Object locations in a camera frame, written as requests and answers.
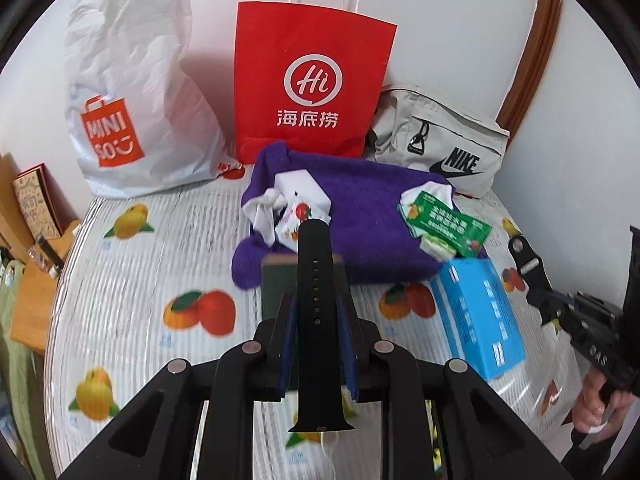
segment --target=white box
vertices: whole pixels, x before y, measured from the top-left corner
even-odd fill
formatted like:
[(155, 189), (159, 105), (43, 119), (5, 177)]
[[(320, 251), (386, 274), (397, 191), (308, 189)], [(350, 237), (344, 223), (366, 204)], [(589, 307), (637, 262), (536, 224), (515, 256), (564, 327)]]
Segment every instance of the white box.
[(329, 214), (331, 200), (307, 170), (277, 173), (273, 187), (284, 195), (288, 204), (293, 203), (297, 198), (305, 198), (312, 205)]

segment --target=human hand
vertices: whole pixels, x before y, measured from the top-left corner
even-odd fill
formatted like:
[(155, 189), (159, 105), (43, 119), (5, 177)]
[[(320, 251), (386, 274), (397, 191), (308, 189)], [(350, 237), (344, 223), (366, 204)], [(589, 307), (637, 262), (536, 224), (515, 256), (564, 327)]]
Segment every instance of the human hand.
[[(593, 426), (602, 424), (602, 413), (605, 405), (600, 399), (600, 390), (607, 382), (605, 375), (593, 366), (584, 378), (582, 391), (578, 396), (574, 410), (574, 428), (580, 433), (589, 433)], [(615, 435), (622, 428), (626, 414), (636, 398), (633, 394), (617, 390), (611, 396), (609, 405), (614, 411), (607, 421), (607, 425), (595, 437), (594, 442), (600, 442)]]

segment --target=nike swoosh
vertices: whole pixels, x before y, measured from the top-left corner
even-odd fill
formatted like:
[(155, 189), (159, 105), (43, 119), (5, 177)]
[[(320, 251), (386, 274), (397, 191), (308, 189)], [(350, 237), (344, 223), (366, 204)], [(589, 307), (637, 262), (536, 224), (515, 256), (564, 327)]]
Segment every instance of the nike swoosh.
[(431, 173), (437, 173), (439, 175), (442, 175), (444, 178), (452, 178), (454, 176), (478, 175), (478, 174), (482, 173), (482, 171), (478, 171), (478, 172), (474, 173), (473, 171), (447, 171), (447, 170), (443, 170), (442, 169), (442, 163), (443, 162), (444, 162), (444, 159), (442, 159), (440, 162), (436, 162), (435, 164), (432, 164), (431, 167), (429, 168), (429, 171), (431, 171)]

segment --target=white wall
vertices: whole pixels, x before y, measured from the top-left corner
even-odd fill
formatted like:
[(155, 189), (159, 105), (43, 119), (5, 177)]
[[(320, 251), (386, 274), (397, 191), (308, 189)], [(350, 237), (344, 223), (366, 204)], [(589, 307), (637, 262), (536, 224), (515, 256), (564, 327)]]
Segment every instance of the white wall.
[(622, 305), (640, 226), (640, 89), (609, 40), (565, 0), (538, 93), (494, 190), (552, 285)]
[[(21, 170), (44, 162), (68, 200), (67, 209), (82, 216), (90, 192), (76, 166), (63, 116), (63, 41), (74, 1), (57, 0), (49, 7), (0, 75), (0, 152), (10, 152)], [(184, 61), (228, 131), (233, 125), (238, 1), (191, 0), (193, 39)], [(360, 12), (398, 24), (389, 82), (438, 88), (440, 94), (495, 116), (520, 59), (535, 1), (361, 0)]]

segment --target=white speech bubble logo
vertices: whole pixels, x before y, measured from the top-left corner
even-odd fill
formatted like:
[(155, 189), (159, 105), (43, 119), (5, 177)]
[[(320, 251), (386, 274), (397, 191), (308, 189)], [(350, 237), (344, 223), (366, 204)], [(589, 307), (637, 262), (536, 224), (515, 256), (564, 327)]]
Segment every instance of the white speech bubble logo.
[[(327, 63), (327, 65), (331, 67), (331, 69), (334, 71), (334, 74), (335, 74), (334, 89), (331, 90), (331, 92), (329, 92), (327, 96), (319, 100), (317, 103), (313, 101), (308, 101), (300, 97), (298, 94), (294, 92), (293, 86), (291, 85), (291, 78), (293, 77), (293, 73), (295, 69), (297, 69), (300, 65), (302, 65), (307, 61), (322, 61), (324, 63)], [(313, 106), (313, 107), (325, 105), (328, 102), (332, 101), (338, 95), (340, 88), (342, 88), (342, 71), (340, 70), (340, 67), (333, 59), (331, 59), (328, 56), (323, 56), (322, 54), (307, 54), (306, 56), (299, 57), (297, 60), (295, 60), (293, 63), (289, 65), (289, 68), (287, 68), (287, 71), (284, 74), (284, 89), (287, 92), (287, 95), (289, 96), (289, 98), (293, 102), (298, 103), (299, 105)]]

